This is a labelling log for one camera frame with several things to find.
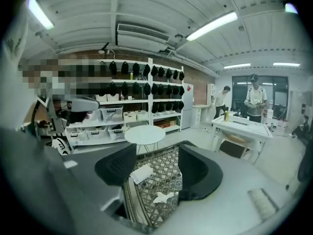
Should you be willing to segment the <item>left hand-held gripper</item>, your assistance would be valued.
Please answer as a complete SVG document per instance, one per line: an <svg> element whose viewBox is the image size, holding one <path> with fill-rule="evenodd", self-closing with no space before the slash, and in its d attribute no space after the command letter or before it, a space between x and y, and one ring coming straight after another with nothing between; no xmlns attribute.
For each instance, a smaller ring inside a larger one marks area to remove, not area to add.
<svg viewBox="0 0 313 235"><path fill-rule="evenodd" d="M99 102L90 98L75 98L72 101L46 99L46 110L50 119L50 133L53 135L63 134L67 123L74 124L89 120L89 113L99 109Z"/></svg>

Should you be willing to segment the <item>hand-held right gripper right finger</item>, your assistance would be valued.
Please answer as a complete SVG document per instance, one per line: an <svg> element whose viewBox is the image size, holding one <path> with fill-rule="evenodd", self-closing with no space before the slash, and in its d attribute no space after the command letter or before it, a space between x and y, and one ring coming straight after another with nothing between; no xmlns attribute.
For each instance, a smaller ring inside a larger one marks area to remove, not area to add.
<svg viewBox="0 0 313 235"><path fill-rule="evenodd" d="M221 167L195 149L195 146L179 146L178 167L182 176L179 201L202 200L213 193L223 179Z"/></svg>

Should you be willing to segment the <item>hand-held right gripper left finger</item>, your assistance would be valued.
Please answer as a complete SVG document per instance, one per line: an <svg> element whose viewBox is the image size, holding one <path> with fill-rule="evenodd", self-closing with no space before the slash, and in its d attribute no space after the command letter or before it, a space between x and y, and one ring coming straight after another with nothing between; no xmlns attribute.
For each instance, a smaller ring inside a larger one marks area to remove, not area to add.
<svg viewBox="0 0 313 235"><path fill-rule="evenodd" d="M122 187L136 163L136 144L119 149L95 164L95 172L109 186Z"/></svg>

